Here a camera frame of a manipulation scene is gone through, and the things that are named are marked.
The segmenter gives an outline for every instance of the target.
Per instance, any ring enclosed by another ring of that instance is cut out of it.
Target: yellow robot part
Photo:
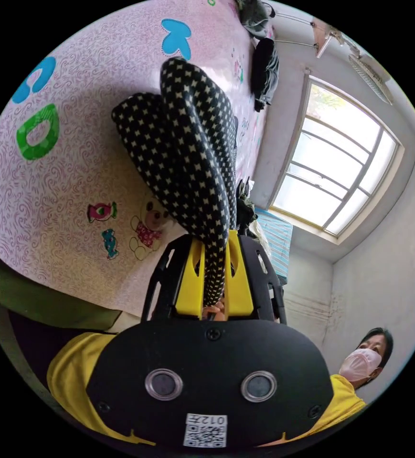
[[[183,273],[176,310],[179,315],[202,319],[204,291],[205,245],[193,239]],[[225,254],[225,317],[250,316],[254,311],[245,263],[242,257],[239,236],[236,230],[229,231]]]
[[[225,317],[250,316],[254,304],[237,230],[229,231],[225,266]]]
[[[202,319],[205,252],[205,245],[193,238],[175,305],[179,315],[197,316],[200,320]]]

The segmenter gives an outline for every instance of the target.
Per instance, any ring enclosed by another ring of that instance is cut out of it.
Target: black hair
[[[374,335],[383,335],[385,338],[385,351],[384,351],[384,356],[379,363],[380,368],[384,368],[384,366],[387,364],[387,361],[389,361],[389,358],[392,354],[392,351],[394,349],[394,338],[392,337],[392,334],[390,334],[389,330],[386,328],[374,328],[371,329],[366,336],[360,341],[358,344],[357,348],[363,343],[366,342],[368,339],[373,337]],[[370,383],[372,379],[370,378],[368,381],[366,381],[362,386],[366,385],[367,383]]]

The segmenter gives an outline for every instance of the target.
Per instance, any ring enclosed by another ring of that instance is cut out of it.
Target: window pane
[[[360,108],[335,93],[311,85],[307,114],[335,127],[371,151],[379,133],[379,125]]]
[[[288,176],[284,178],[274,201],[275,207],[318,226],[323,225],[340,203],[330,194]]]
[[[298,167],[295,164],[290,164],[288,167],[287,173],[292,173],[297,177],[304,178],[307,181],[310,181],[314,185],[319,185],[322,189],[325,189],[328,192],[340,197],[341,199],[346,195],[346,190],[343,189],[341,186],[335,185],[330,180],[326,178],[322,178],[317,173],[311,172],[310,170],[306,170],[303,167]]]
[[[351,222],[367,200],[368,196],[356,189],[337,217],[327,226],[327,231],[338,235]]]
[[[352,186],[362,168],[361,164],[338,148],[303,133],[299,136],[292,160],[317,170],[346,187]]]
[[[333,143],[363,163],[368,160],[369,154],[364,149],[361,149],[346,137],[338,134],[338,132],[335,132],[334,130],[331,130],[329,127],[326,127],[322,124],[316,123],[312,119],[306,118],[304,120],[303,130],[307,130],[308,132],[318,135],[319,137],[322,137],[323,139]]]
[[[375,190],[379,181],[383,177],[387,166],[389,165],[396,145],[397,144],[392,137],[384,131],[378,150],[376,151],[376,154],[371,161],[371,165],[360,183],[360,187],[365,191],[372,193]]]

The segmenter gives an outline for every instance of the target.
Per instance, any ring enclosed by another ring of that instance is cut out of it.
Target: green blanket
[[[40,285],[1,260],[0,304],[26,318],[60,328],[105,331],[121,314]]]

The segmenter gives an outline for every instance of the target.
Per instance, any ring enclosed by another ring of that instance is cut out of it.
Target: face mask
[[[340,375],[349,382],[356,382],[368,377],[381,362],[380,354],[369,348],[359,348],[352,352],[342,363]]]

